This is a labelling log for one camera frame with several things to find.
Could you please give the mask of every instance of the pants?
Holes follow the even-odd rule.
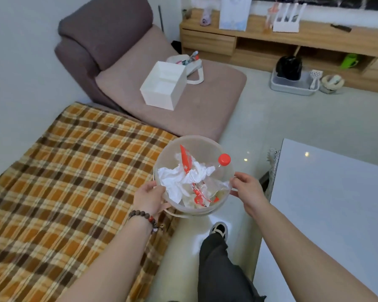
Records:
[[[227,244],[218,233],[210,234],[199,254],[198,302],[263,302],[242,269],[231,263]]]

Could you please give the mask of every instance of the green cup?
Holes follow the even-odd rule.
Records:
[[[348,69],[352,68],[356,64],[358,64],[358,55],[357,54],[347,54],[346,57],[344,57],[343,62],[340,65],[340,68],[342,69]]]

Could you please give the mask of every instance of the red bottle cap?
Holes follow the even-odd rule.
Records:
[[[220,163],[221,166],[227,166],[231,162],[231,157],[228,154],[222,154],[220,157],[218,157],[218,163]]]

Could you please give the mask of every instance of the sneaker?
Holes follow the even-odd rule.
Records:
[[[227,239],[228,239],[228,228],[227,228],[227,225],[225,223],[223,223],[222,221],[219,221],[218,223],[215,223],[211,230],[210,230],[210,234],[213,234],[213,233],[218,233],[222,236],[222,238],[224,239],[225,242],[227,242]]]

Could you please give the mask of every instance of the human hand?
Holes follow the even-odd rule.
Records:
[[[135,193],[133,210],[140,210],[158,218],[160,212],[171,206],[170,203],[162,203],[164,186],[157,186],[155,181],[144,183]]]
[[[259,180],[246,174],[235,172],[230,183],[238,191],[231,191],[230,194],[238,197],[243,202],[243,207],[248,215],[254,217],[255,212],[263,203],[268,203]]]

